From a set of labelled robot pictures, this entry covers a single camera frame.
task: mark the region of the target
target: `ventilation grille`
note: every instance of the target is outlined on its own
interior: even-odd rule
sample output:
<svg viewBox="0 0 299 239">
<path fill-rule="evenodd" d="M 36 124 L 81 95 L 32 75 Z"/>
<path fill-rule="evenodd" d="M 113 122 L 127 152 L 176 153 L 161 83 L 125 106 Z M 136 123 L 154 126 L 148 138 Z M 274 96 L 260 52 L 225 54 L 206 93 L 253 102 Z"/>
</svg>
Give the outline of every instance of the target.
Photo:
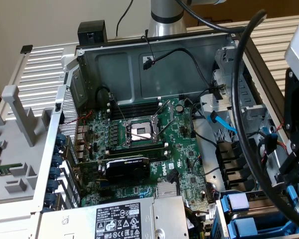
<svg viewBox="0 0 299 239">
<path fill-rule="evenodd" d="M 74 120 L 78 118 L 78 113 L 76 111 L 72 94 L 69 88 L 66 89 L 64 96 L 63 113 L 65 116 L 65 120 L 64 124 L 59 125 L 60 131 L 62 134 L 70 136 L 72 142 L 75 142 L 75 132 L 78 122 Z"/>
</svg>

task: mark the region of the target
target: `white wall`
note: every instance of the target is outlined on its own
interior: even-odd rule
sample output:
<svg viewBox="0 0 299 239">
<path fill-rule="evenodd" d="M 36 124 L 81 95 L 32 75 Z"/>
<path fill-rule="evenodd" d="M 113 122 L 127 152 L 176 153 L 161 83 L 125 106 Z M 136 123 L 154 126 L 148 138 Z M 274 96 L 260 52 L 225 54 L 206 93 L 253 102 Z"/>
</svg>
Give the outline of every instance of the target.
<svg viewBox="0 0 299 239">
<path fill-rule="evenodd" d="M 82 21 L 105 20 L 108 38 L 130 0 L 0 0 L 0 94 L 8 84 L 23 45 L 77 42 Z M 135 0 L 120 24 L 119 36 L 143 33 L 150 0 Z"/>
</svg>

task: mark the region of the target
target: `warning label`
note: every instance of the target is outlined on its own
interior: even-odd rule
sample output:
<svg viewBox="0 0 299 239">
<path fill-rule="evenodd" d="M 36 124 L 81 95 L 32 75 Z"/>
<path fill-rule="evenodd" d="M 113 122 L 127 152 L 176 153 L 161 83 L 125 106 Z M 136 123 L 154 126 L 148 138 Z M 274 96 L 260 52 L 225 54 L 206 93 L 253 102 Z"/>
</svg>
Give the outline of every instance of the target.
<svg viewBox="0 0 299 239">
<path fill-rule="evenodd" d="M 140 203 L 96 211 L 95 239 L 142 239 L 141 232 Z"/>
</svg>

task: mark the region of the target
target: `green circuit board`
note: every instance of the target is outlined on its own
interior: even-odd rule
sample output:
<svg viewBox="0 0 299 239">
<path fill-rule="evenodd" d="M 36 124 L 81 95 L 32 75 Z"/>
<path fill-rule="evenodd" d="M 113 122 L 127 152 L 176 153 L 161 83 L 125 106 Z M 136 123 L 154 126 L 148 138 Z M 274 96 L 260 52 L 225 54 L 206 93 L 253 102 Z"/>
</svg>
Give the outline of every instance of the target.
<svg viewBox="0 0 299 239">
<path fill-rule="evenodd" d="M 94 143 L 97 143 L 97 151 L 93 150 L 92 153 L 88 153 L 86 150 L 83 153 L 82 162 L 76 165 L 80 169 L 82 181 L 85 185 L 86 196 L 82 199 L 83 207 L 123 198 L 155 197 L 157 184 L 159 182 L 167 182 L 167 175 L 175 168 L 180 173 L 180 194 L 183 196 L 184 201 L 187 201 L 193 210 L 205 210 L 208 208 L 207 199 L 202 200 L 201 195 L 205 187 L 205 178 L 193 175 L 190 169 L 200 152 L 196 137 L 191 137 L 189 108 L 185 107 L 184 100 L 179 100 L 178 98 L 164 99 L 161 100 L 161 103 L 164 104 L 167 101 L 170 102 L 158 114 L 159 131 L 171 121 L 172 123 L 158 136 L 155 143 L 157 148 L 111 154 L 109 156 L 106 156 L 107 146 L 116 150 L 128 148 L 125 145 L 125 121 L 108 121 L 106 111 L 91 112 L 91 116 L 84 122 L 84 125 L 87 125 L 89 130 L 91 130 L 87 139 L 87 145 L 93 146 Z M 178 114 L 175 110 L 176 106 L 182 106 L 184 111 Z M 149 117 L 138 117 L 133 120 L 139 123 L 146 122 L 148 119 Z M 147 143 L 148 141 L 144 140 L 134 143 L 133 146 Z M 109 160 L 130 156 L 154 159 L 154 162 L 150 163 L 149 178 L 135 184 L 110 184 L 106 179 L 100 177 L 98 173 L 99 164 L 105 166 L 105 163 Z M 194 170 L 196 173 L 203 174 L 203 167 L 198 162 Z"/>
</svg>

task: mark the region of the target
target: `motherboard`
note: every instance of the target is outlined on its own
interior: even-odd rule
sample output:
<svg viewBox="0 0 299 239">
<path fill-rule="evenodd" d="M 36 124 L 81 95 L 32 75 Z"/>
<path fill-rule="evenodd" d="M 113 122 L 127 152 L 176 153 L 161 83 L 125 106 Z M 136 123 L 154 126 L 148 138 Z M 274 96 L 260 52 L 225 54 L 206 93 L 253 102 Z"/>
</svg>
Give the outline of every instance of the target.
<svg viewBox="0 0 299 239">
<path fill-rule="evenodd" d="M 204 173 L 190 106 L 172 98 L 82 113 L 80 163 L 73 168 L 84 192 L 81 206 L 182 195 L 191 209 L 207 211 L 210 188 L 192 172 Z"/>
</svg>

